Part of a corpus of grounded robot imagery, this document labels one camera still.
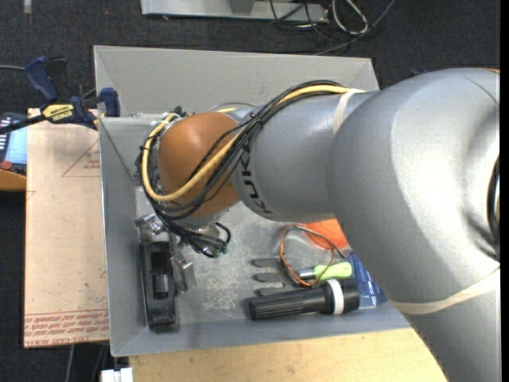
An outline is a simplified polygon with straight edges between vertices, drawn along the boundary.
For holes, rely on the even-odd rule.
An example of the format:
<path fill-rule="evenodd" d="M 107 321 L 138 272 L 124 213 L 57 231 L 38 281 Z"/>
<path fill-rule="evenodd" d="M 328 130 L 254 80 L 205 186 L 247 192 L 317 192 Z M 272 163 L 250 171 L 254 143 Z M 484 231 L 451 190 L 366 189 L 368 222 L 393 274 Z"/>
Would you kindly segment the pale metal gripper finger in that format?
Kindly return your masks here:
<path fill-rule="evenodd" d="M 192 261 L 181 249 L 170 248 L 170 262 L 173 269 L 174 290 L 182 294 L 196 285 Z"/>
<path fill-rule="evenodd" d="M 139 216 L 134 223 L 138 227 L 140 237 L 158 236 L 165 230 L 164 224 L 154 213 Z"/>

